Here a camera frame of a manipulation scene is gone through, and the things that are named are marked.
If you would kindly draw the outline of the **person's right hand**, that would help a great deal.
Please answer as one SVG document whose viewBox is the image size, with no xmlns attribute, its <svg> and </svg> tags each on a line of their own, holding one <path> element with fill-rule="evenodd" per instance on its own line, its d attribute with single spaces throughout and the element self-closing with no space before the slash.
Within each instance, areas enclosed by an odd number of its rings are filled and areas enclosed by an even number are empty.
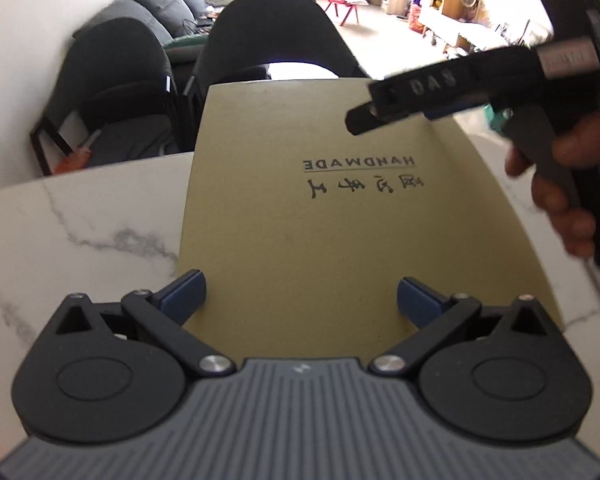
<svg viewBox="0 0 600 480">
<path fill-rule="evenodd" d="M 570 133 L 558 136 L 553 155 L 562 166 L 583 169 L 600 164 L 600 112 L 583 118 Z M 570 204 L 557 183 L 535 174 L 531 183 L 535 206 L 545 212 L 565 251 L 583 260 L 594 256 L 594 217 Z"/>
</svg>

